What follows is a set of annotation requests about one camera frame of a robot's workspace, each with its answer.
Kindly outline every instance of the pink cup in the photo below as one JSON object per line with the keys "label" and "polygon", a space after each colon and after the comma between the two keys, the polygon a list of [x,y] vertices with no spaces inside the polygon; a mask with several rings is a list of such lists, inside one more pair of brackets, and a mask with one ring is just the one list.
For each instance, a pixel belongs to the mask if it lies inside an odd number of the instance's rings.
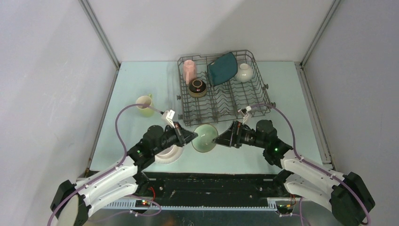
{"label": "pink cup", "polygon": [[194,61],[186,60],[183,64],[183,79],[186,81],[186,85],[196,78],[197,68],[195,67]]}

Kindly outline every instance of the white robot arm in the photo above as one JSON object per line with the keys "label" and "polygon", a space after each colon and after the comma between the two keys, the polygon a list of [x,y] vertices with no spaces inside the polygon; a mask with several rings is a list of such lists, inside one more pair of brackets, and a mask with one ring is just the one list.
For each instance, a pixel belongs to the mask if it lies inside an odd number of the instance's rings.
{"label": "white robot arm", "polygon": [[165,129],[158,125],[149,127],[143,138],[113,166],[75,184],[64,181],[58,187],[51,210],[55,211],[72,193],[76,194],[59,208],[55,216],[60,219],[64,210],[72,210],[68,212],[69,215],[76,215],[73,225],[80,226],[107,204],[137,191],[147,190],[148,178],[142,171],[155,161],[155,155],[172,145],[182,147],[198,136],[183,129],[178,122],[173,122],[173,113],[166,111],[163,114],[162,118],[168,124]]}
{"label": "white robot arm", "polygon": [[299,155],[278,138],[270,120],[260,120],[256,130],[251,129],[245,124],[250,110],[251,107],[239,110],[243,122],[234,121],[213,142],[236,148],[243,144],[263,148],[266,161],[283,169],[273,180],[278,189],[318,203],[345,226],[358,226],[375,206],[360,176],[353,172],[344,175]]}

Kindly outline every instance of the mug handle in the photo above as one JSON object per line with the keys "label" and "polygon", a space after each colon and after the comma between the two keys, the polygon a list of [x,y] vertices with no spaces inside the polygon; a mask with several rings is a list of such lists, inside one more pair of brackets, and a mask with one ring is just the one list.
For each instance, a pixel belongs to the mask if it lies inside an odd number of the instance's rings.
{"label": "mug handle", "polygon": [[186,72],[186,85],[188,85],[188,83],[190,83],[189,77],[190,77],[190,72]]}

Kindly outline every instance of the white dish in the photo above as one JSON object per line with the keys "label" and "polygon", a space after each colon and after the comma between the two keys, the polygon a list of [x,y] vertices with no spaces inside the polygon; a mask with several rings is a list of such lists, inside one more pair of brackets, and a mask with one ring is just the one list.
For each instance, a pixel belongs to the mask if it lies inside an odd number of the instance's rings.
{"label": "white dish", "polygon": [[155,155],[155,162],[159,164],[169,164],[176,161],[182,154],[183,148],[173,145]]}
{"label": "white dish", "polygon": [[239,82],[247,82],[254,76],[254,71],[248,64],[240,64],[237,74],[234,76]]}

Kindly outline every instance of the small bowl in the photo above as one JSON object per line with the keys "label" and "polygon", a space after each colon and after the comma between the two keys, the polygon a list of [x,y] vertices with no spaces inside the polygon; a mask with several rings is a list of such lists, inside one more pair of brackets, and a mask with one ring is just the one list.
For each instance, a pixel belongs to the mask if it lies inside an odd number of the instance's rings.
{"label": "small bowl", "polygon": [[194,98],[200,98],[207,94],[207,85],[199,79],[190,81],[188,93]]}
{"label": "small bowl", "polygon": [[183,154],[183,148],[173,145],[155,155],[155,162],[169,164],[176,161]]}
{"label": "small bowl", "polygon": [[254,71],[248,64],[240,64],[235,78],[239,82],[247,82],[254,76]]}
{"label": "small bowl", "polygon": [[214,126],[203,124],[198,126],[194,132],[198,133],[198,137],[192,141],[192,146],[198,152],[209,152],[216,146],[216,144],[212,143],[212,140],[219,134]]}

